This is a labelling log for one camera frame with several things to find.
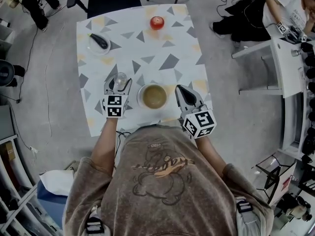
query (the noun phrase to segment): floor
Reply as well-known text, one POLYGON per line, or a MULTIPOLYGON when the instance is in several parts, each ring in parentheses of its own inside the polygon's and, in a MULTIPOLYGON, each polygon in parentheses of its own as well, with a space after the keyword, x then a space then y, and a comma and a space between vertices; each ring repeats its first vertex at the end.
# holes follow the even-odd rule
MULTIPOLYGON (((142 0, 142 4, 174 1, 142 0)), ((218 123, 210 138, 227 162, 251 178, 251 167, 276 152, 280 145, 281 97, 238 94, 239 88, 266 83, 266 71, 259 57, 232 59, 234 47, 229 37, 219 39, 209 29, 209 22, 220 20, 216 12, 220 0, 179 0, 179 3, 187 4, 206 57, 218 123)), ((48 15, 54 13, 48 5, 45 11, 48 15)), ((31 17, 19 8, 13 10, 4 5, 0 8, 0 18, 9 21, 17 33, 8 61, 26 67, 36 33, 31 17)), ((35 38, 22 87, 22 102, 12 102, 23 140, 38 150, 34 159, 33 152, 19 142, 33 180, 38 180, 39 173, 63 169, 72 160, 89 156, 97 141, 97 137, 90 137, 79 90, 75 36, 76 22, 84 19, 86 14, 78 6, 64 8, 50 18, 47 31, 39 31, 35 38)), ((16 98, 19 88, 5 88, 1 92, 16 98)))

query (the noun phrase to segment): cartoon print on shirt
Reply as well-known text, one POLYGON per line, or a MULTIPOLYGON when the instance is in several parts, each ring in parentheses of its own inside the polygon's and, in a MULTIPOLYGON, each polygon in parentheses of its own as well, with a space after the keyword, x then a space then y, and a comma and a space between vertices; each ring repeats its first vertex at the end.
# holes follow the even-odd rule
POLYGON ((136 196, 160 199, 167 206, 175 205, 192 179, 191 173, 183 176, 181 170, 195 162, 178 153, 174 145, 161 139, 150 140, 145 162, 133 166, 135 171, 142 170, 142 173, 133 178, 136 185, 132 192, 136 196))

